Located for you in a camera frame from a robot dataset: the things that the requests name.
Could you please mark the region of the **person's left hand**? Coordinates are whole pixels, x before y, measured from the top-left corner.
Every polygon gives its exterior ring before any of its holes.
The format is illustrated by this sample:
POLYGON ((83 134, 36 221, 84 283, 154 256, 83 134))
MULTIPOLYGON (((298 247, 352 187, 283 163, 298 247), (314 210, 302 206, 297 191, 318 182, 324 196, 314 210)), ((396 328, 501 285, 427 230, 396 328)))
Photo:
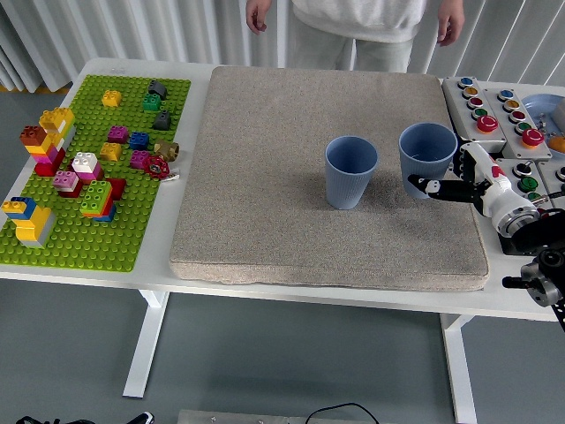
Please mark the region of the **person's left hand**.
POLYGON ((463 0, 442 0, 438 9, 437 44, 454 44, 463 31, 465 22, 463 0))

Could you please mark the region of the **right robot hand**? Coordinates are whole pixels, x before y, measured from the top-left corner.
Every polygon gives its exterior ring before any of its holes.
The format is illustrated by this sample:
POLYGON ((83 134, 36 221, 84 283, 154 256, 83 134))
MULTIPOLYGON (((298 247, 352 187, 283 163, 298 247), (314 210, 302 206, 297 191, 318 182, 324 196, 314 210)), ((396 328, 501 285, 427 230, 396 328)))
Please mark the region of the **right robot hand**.
POLYGON ((531 201, 516 193, 509 178, 496 161, 478 143, 460 147, 462 178, 437 180, 411 174, 407 180, 427 197, 472 204, 484 217, 492 220, 498 232, 514 222, 528 223, 539 218, 531 201))

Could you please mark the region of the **person's right hand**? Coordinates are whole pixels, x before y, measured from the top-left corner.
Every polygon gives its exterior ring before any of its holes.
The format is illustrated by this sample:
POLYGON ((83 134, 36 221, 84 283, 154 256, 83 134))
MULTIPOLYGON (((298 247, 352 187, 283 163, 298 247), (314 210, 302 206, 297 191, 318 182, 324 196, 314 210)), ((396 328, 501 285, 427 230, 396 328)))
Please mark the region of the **person's right hand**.
POLYGON ((248 28, 256 35, 267 30, 266 16, 271 7, 271 0, 247 0, 245 21, 248 28))

